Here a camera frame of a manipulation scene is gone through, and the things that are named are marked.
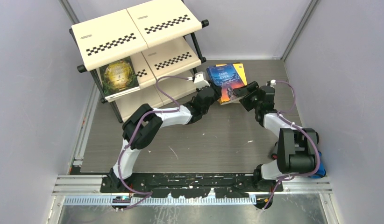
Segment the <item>blue Jane Eyre book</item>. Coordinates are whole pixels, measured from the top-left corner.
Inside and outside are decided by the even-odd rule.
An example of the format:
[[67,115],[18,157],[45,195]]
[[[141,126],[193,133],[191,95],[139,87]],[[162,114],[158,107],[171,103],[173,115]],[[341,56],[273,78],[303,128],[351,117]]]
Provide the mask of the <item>blue Jane Eyre book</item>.
[[207,67],[206,71],[211,81],[222,88],[222,96],[219,99],[220,105],[226,105],[237,101],[239,98],[234,94],[234,89],[244,87],[232,64],[217,64]]

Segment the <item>yellow book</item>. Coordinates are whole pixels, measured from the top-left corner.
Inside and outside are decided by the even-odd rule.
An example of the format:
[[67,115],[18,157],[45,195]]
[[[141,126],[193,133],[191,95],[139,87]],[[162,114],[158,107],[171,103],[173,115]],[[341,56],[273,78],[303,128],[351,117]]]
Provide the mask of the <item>yellow book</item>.
[[241,80],[243,81],[244,85],[247,85],[248,82],[247,82],[247,78],[246,78],[246,75],[245,75],[245,70],[244,70],[244,65],[243,63],[239,63],[239,62],[236,62],[236,63],[230,63],[233,65],[233,67],[235,68],[235,70],[237,71],[239,77],[241,78]]

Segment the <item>cream three-tier shelf rack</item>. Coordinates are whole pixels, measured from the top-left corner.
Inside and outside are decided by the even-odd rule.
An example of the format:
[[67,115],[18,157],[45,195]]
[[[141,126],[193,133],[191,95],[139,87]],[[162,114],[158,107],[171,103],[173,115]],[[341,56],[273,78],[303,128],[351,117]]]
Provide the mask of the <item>cream three-tier shelf rack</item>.
[[[82,64],[91,73],[119,122],[141,105],[169,104],[195,92],[188,81],[206,61],[195,33],[209,25],[199,20],[181,0],[151,0],[71,26]],[[99,67],[131,57],[140,89],[108,102],[99,79]]]

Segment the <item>green gold cover book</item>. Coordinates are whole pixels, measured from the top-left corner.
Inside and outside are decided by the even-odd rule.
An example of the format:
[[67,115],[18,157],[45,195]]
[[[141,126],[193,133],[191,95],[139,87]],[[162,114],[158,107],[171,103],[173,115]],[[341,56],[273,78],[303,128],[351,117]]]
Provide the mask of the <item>green gold cover book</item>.
[[129,56],[101,66],[96,71],[101,81],[104,98],[108,102],[140,89],[137,75]]

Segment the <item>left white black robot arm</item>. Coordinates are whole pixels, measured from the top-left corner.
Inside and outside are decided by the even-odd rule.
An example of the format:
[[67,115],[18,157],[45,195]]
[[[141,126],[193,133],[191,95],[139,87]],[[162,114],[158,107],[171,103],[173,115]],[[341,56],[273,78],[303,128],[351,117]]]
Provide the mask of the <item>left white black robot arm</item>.
[[136,159],[142,149],[147,147],[160,128],[173,125],[193,124],[207,114],[209,107],[221,97],[221,88],[205,86],[195,97],[174,108],[159,109],[149,104],[141,105],[123,123],[123,142],[116,164],[109,177],[112,187],[120,193],[130,190],[130,180]]

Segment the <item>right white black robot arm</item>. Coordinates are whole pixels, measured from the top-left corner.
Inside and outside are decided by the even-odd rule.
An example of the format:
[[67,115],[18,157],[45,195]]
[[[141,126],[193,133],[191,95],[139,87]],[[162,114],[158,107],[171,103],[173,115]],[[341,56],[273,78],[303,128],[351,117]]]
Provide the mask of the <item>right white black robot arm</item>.
[[271,181],[313,176],[320,170],[317,132],[296,125],[286,119],[283,112],[274,108],[275,85],[280,83],[290,86],[286,81],[270,80],[263,86],[252,82],[233,90],[246,111],[254,110],[256,121],[278,137],[272,154],[273,160],[258,165],[254,171],[253,185],[261,192],[271,186]]

